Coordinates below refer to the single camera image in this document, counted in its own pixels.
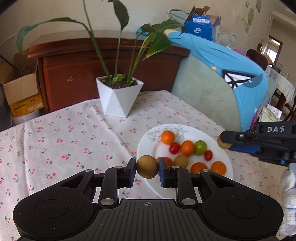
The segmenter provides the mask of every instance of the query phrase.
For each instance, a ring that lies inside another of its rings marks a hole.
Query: doorway
[[[274,65],[276,65],[279,55],[281,53],[281,49],[283,47],[283,42],[278,39],[269,36],[267,42],[267,52],[266,55],[273,61]]]

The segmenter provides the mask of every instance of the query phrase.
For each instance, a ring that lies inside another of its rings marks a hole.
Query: ceiling
[[[290,9],[288,9],[286,5],[284,5],[280,0],[274,0],[274,4],[274,19],[296,30],[296,15]]]

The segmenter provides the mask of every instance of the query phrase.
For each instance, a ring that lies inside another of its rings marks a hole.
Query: green lime
[[[194,154],[197,156],[201,156],[205,153],[205,151],[207,150],[207,144],[204,141],[197,141],[194,144]]]

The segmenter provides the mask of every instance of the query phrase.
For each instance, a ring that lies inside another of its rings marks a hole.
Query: white plate
[[[213,162],[222,161],[227,167],[227,172],[224,176],[233,180],[232,164],[226,152],[218,146],[217,141],[214,140],[212,137],[190,126],[179,124],[164,124],[156,126],[151,130],[147,131],[139,142],[137,149],[137,160],[140,156],[143,155],[150,155],[154,158],[166,156],[171,158],[171,160],[174,160],[174,158],[180,154],[180,152],[175,155],[171,154],[168,150],[169,145],[166,145],[160,141],[160,136],[165,130],[170,130],[174,132],[176,136],[175,142],[181,144],[183,141],[186,140],[191,140],[193,143],[195,143],[198,140],[203,140],[207,144],[208,150],[211,150],[213,152],[213,159],[211,161],[205,161],[203,155],[190,156],[189,165],[187,167],[188,170],[190,170],[191,166],[196,162],[203,162],[204,164],[206,164],[208,169],[210,169]],[[158,174],[156,177],[152,179],[144,178],[144,180],[152,189],[152,191],[154,191],[160,198],[176,198],[176,189],[162,188],[160,185]]]

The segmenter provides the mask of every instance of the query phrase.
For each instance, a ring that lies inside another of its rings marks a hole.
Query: cardboard box
[[[221,17],[206,15],[209,9],[210,7],[207,6],[204,8],[193,7],[184,23],[186,33],[219,43]]]
[[[19,69],[18,73],[11,74],[5,65],[6,72],[3,71],[5,78],[1,82],[4,83],[4,93],[13,117],[21,117],[43,108],[43,102],[38,84],[37,60],[28,59],[26,54],[17,53],[14,55],[14,64]],[[18,76],[20,72],[29,74],[15,79],[14,76]]]

